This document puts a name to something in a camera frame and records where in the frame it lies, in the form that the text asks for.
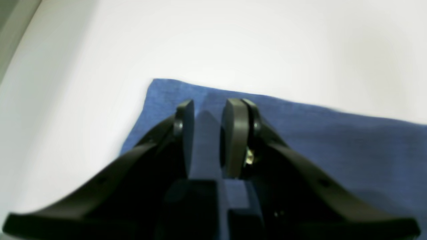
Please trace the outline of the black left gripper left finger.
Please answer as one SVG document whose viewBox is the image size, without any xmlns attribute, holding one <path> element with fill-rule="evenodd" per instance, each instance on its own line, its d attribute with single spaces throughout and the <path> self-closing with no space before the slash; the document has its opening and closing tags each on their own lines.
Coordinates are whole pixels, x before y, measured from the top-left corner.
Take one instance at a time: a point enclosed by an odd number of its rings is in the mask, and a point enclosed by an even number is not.
<svg viewBox="0 0 427 240">
<path fill-rule="evenodd" d="M 146 133 L 81 187 L 38 211 L 10 213 L 3 232 L 22 240 L 143 240 L 164 195 L 188 177 L 194 101 Z"/>
</svg>

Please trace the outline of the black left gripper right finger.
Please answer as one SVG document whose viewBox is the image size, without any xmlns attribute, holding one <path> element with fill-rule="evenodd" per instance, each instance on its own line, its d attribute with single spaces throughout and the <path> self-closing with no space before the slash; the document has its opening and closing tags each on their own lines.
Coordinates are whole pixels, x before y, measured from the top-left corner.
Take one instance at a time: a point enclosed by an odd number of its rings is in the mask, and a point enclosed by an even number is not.
<svg viewBox="0 0 427 240">
<path fill-rule="evenodd" d="M 412 217 L 374 208 L 293 150 L 255 103 L 229 98 L 222 113 L 221 166 L 250 183 L 266 240 L 414 240 Z"/>
</svg>

